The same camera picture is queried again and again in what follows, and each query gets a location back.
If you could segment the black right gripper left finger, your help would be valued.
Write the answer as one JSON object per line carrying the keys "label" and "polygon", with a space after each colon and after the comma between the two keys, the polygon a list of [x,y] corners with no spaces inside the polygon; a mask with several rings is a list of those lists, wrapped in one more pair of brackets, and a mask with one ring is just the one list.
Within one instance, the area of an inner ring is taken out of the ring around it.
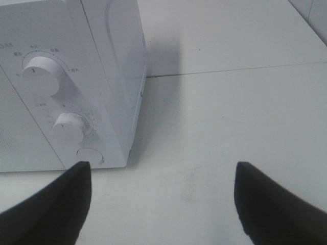
{"label": "black right gripper left finger", "polygon": [[91,203],[89,162],[1,213],[1,244],[75,244]]}

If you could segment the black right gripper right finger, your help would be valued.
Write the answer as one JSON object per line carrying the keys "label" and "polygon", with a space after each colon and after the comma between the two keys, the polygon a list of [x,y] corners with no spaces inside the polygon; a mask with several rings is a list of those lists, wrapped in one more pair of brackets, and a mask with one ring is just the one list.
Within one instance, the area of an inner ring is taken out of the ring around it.
{"label": "black right gripper right finger", "polygon": [[249,162],[238,162],[234,202],[253,244],[326,244],[326,212],[280,186]]}

